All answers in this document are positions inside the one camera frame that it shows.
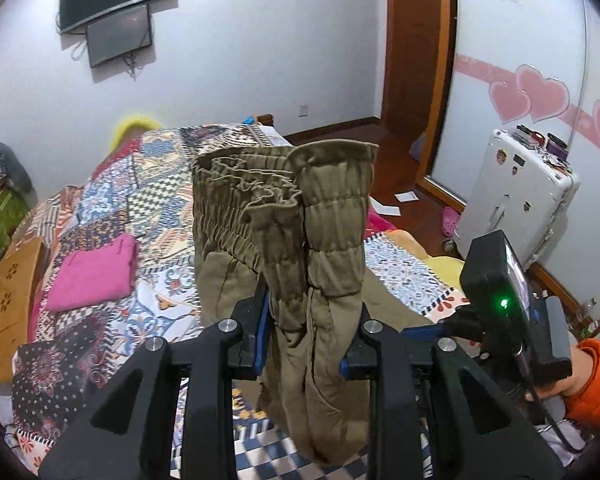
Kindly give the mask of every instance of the patchwork bedspread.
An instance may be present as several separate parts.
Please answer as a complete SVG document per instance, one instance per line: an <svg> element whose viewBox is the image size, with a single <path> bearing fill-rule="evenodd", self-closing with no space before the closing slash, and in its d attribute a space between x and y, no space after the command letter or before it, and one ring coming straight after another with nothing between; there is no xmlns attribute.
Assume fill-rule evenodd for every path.
<svg viewBox="0 0 600 480"><path fill-rule="evenodd" d="M155 130L129 140L107 157L83 188L67 187L37 206L14 234L10 251L42 236L48 266L32 319L35 341L14 356L16 435L28 467L40 462L95 391L144 339L175 342L202 330L193 273L192 183L196 156L229 146L287 144L273 128L214 124ZM45 309L62 259L93 250L119 234L139 243L136 286L128 298L60 314ZM409 308L436 321L466 301L420 260L368 225L366 264ZM171 474L179 477L187 381L183 381L173 435ZM296 452L266 413L248 406L234 389L234 439L241 480L364 476L362 450L342 467L320 468ZM423 439L424 467L430 473Z"/></svg>

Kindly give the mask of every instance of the brown door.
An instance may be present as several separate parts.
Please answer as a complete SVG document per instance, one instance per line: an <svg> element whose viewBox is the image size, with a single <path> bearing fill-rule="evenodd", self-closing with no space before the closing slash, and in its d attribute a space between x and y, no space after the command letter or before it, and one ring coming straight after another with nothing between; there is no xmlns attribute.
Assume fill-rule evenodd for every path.
<svg viewBox="0 0 600 480"><path fill-rule="evenodd" d="M382 124L417 139L427 129L436 79L440 0L388 0Z"/></svg>

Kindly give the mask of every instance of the white suitcase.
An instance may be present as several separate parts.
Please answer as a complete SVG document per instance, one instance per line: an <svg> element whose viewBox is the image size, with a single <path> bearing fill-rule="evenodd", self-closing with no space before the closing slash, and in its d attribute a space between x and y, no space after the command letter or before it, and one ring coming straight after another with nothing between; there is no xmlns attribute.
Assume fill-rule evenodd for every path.
<svg viewBox="0 0 600 480"><path fill-rule="evenodd" d="M474 192L454 232L463 258L474 238L502 229L528 269L580 187L567 163L539 146L526 147L527 139L517 130L495 130L491 136Z"/></svg>

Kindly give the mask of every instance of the metal screw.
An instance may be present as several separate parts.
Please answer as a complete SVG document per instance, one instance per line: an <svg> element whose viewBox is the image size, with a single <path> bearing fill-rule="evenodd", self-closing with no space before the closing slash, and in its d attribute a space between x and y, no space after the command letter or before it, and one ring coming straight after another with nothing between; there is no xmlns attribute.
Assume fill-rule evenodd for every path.
<svg viewBox="0 0 600 480"><path fill-rule="evenodd" d="M164 340L161 337L150 337L144 342L144 346L147 347L151 352L159 350L164 345Z"/></svg>
<svg viewBox="0 0 600 480"><path fill-rule="evenodd" d="M382 323L375 319L370 319L369 321L365 321L362 327L370 334L377 334L382 330Z"/></svg>
<svg viewBox="0 0 600 480"><path fill-rule="evenodd" d="M222 332L233 332L238 328L238 322L235 319L227 318L218 323L218 328Z"/></svg>
<svg viewBox="0 0 600 480"><path fill-rule="evenodd" d="M453 339L449 337L441 337L440 339L438 339L438 347L443 352L453 352L458 347L458 345Z"/></svg>

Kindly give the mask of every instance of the olive green pants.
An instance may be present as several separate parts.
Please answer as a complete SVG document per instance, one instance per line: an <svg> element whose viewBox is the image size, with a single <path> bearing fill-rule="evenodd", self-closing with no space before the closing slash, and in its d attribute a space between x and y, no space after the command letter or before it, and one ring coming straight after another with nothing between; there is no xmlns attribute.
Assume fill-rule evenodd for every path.
<svg viewBox="0 0 600 480"><path fill-rule="evenodd" d="M230 317L264 275L275 330L258 408L303 456L323 463L343 463L367 439L368 383L338 374L362 302L398 330L429 322L365 267L377 148L352 140L227 148L193 168L203 319Z"/></svg>

